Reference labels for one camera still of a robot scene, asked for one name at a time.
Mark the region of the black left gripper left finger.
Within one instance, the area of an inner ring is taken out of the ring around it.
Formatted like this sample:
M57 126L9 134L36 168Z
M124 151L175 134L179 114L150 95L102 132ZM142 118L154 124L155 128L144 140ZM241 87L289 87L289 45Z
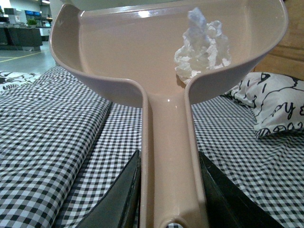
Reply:
M132 228L140 197L141 155L136 150L108 192L78 228Z

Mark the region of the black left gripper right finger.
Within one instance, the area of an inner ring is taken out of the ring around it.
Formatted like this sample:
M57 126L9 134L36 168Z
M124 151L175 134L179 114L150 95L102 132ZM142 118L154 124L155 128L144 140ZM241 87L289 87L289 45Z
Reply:
M203 152L199 151L207 214L212 228L281 228L241 191Z

